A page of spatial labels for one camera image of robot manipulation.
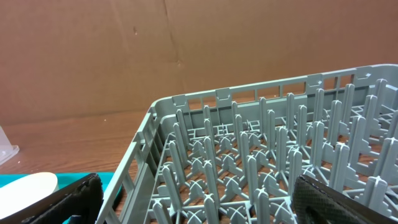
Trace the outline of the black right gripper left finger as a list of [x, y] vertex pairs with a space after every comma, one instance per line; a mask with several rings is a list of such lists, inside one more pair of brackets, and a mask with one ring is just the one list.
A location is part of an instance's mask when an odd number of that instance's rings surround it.
[[94, 224], [103, 204], [103, 184], [90, 173], [72, 184], [1, 220], [3, 224], [70, 223]]

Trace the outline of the white bowl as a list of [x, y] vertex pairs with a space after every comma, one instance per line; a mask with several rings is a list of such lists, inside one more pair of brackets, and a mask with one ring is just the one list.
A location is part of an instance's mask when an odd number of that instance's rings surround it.
[[1, 187], [1, 219], [27, 208], [59, 189], [58, 177], [39, 172], [21, 177]]

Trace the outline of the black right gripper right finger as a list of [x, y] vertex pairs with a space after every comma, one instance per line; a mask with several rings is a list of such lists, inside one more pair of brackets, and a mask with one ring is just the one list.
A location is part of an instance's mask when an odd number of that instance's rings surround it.
[[397, 223], [307, 175], [296, 178], [292, 201], [299, 224]]

